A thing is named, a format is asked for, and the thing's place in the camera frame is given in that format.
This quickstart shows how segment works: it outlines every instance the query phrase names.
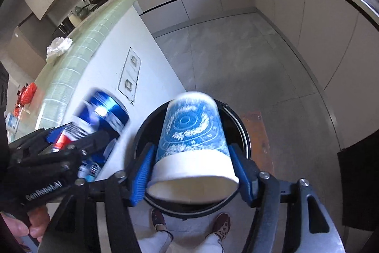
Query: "human hand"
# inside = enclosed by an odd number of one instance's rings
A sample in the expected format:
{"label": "human hand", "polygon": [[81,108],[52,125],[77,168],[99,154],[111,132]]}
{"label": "human hand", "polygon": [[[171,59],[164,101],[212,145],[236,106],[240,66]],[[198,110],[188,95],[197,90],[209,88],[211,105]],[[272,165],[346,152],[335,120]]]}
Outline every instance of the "human hand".
{"label": "human hand", "polygon": [[28,228],[24,222],[18,219],[9,217],[4,213],[1,213],[1,215],[14,237],[23,237],[30,235],[31,237],[36,238],[39,242],[42,241],[42,236],[45,233],[45,230],[50,222],[50,216],[47,212],[46,205],[28,212],[29,220],[31,223],[30,228]]}

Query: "soda can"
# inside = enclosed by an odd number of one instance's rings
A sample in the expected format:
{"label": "soda can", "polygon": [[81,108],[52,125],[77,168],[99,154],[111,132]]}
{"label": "soda can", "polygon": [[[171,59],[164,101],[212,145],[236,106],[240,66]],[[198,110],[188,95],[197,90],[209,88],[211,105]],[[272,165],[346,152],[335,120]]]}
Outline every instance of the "soda can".
{"label": "soda can", "polygon": [[93,181],[107,161],[128,120],[128,113],[121,102],[105,91],[95,89],[79,106],[72,122],[65,126],[52,151],[58,152],[67,144],[96,131],[107,131],[110,137],[108,146],[84,160],[78,171],[78,177]]}

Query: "blue patterned paper cup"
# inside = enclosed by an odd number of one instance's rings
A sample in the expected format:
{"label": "blue patterned paper cup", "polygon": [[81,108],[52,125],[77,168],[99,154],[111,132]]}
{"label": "blue patterned paper cup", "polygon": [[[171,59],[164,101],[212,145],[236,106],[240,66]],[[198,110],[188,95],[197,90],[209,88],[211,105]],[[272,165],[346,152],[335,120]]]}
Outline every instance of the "blue patterned paper cup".
{"label": "blue patterned paper cup", "polygon": [[187,92],[166,112],[147,192],[178,203],[212,203],[238,188],[217,104]]}

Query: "gray floor tile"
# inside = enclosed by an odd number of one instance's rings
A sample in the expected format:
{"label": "gray floor tile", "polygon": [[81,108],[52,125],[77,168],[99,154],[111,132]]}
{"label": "gray floor tile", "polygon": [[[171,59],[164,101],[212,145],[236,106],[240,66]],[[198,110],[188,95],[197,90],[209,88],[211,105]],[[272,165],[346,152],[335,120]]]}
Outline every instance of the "gray floor tile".
{"label": "gray floor tile", "polygon": [[167,58],[167,60],[186,91],[196,91],[191,51]]}
{"label": "gray floor tile", "polygon": [[233,200],[231,200],[227,205],[221,208],[219,211],[209,215],[210,227],[217,216],[220,213],[226,212],[230,215],[231,226],[233,229],[247,230],[249,231],[251,223],[253,222],[253,217],[255,214],[255,208],[250,208],[241,198],[240,194],[237,194]]}
{"label": "gray floor tile", "polygon": [[240,229],[234,226],[233,223],[230,226],[230,231],[226,238],[222,241],[224,253],[240,253],[246,243],[246,239],[249,235],[249,228]]}
{"label": "gray floor tile", "polygon": [[47,212],[49,213],[50,218],[53,217],[60,203],[47,203]]}
{"label": "gray floor tile", "polygon": [[155,41],[167,58],[191,51],[188,27],[160,36]]}
{"label": "gray floor tile", "polygon": [[190,253],[201,244],[208,233],[177,232],[173,231],[174,241],[166,253]]}
{"label": "gray floor tile", "polygon": [[299,97],[317,93],[317,87],[295,53],[279,34],[267,35],[266,40],[288,73]]}
{"label": "gray floor tile", "polygon": [[188,27],[192,51],[203,50],[225,42],[261,36],[250,18],[241,14]]}
{"label": "gray floor tile", "polygon": [[366,241],[370,238],[371,231],[362,231],[355,228],[349,228],[349,237],[345,250],[347,253],[359,253]]}
{"label": "gray floor tile", "polygon": [[228,102],[237,113],[297,97],[264,37],[209,46],[192,55],[196,89]]}
{"label": "gray floor tile", "polygon": [[262,35],[276,34],[273,27],[258,13],[251,14],[251,21],[259,29]]}
{"label": "gray floor tile", "polygon": [[254,14],[248,13],[224,18],[225,39],[236,40],[260,36],[261,33],[253,23],[252,15]]}
{"label": "gray floor tile", "polygon": [[139,226],[152,227],[151,210],[152,207],[145,200],[140,201],[136,207],[129,208],[131,222]]}
{"label": "gray floor tile", "polygon": [[170,231],[178,232],[211,232],[208,216],[182,220],[179,218],[164,216],[166,225]]}
{"label": "gray floor tile", "polygon": [[272,253],[282,253],[284,235],[285,235],[286,220],[279,220],[276,228],[274,247]]}
{"label": "gray floor tile", "polygon": [[337,138],[319,94],[287,100],[261,110],[275,176],[307,178],[342,232],[342,189]]}
{"label": "gray floor tile", "polygon": [[149,238],[149,237],[152,237],[156,233],[154,227],[133,225],[133,229],[134,229],[134,233],[136,234],[137,239]]}

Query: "person's feet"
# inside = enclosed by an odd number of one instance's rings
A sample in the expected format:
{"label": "person's feet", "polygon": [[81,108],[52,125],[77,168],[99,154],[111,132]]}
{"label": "person's feet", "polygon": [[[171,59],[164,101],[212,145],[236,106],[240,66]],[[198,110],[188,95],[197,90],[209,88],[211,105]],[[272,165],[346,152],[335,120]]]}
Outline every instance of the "person's feet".
{"label": "person's feet", "polygon": [[167,225],[164,221],[163,214],[156,208],[151,211],[151,221],[153,222],[153,226],[157,232],[165,231],[170,235],[171,240],[174,239],[173,235],[167,230]]}
{"label": "person's feet", "polygon": [[227,213],[220,213],[213,224],[212,233],[223,240],[230,230],[230,216]]}

